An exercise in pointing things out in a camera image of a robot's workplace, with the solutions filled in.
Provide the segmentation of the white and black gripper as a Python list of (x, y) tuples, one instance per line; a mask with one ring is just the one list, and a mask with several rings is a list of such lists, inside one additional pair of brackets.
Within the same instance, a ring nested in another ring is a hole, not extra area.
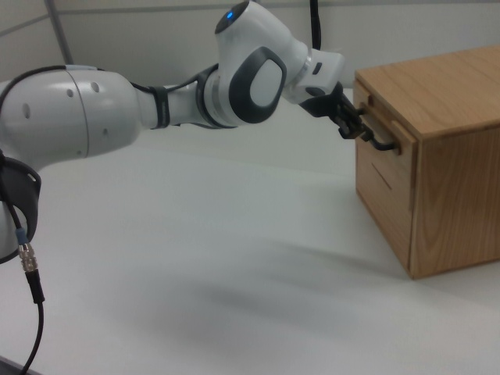
[(370, 129), (363, 122), (363, 109), (352, 107), (349, 120), (339, 116), (343, 88), (339, 83), (345, 57), (337, 52), (310, 49), (298, 76), (289, 84), (289, 102), (299, 105), (314, 117), (337, 121), (343, 139), (370, 140)]

